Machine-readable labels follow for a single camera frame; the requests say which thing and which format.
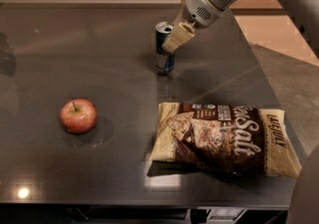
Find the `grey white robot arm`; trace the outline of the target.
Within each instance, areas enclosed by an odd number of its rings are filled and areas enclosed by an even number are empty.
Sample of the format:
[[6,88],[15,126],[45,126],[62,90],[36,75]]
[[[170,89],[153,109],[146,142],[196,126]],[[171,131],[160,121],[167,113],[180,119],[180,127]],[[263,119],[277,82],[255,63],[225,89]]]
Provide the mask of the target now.
[[[162,47],[172,52],[212,25],[237,0],[185,0]],[[319,56],[319,0],[277,0],[308,46]],[[304,162],[297,179],[286,224],[319,224],[319,146]]]

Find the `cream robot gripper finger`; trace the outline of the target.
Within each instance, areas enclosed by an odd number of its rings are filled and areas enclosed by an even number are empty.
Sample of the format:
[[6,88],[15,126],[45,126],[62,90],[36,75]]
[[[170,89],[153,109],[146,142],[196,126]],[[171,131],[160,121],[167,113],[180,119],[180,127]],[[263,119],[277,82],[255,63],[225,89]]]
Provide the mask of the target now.
[[162,48],[167,52],[174,52],[194,37],[194,29],[190,24],[178,23],[165,38]]

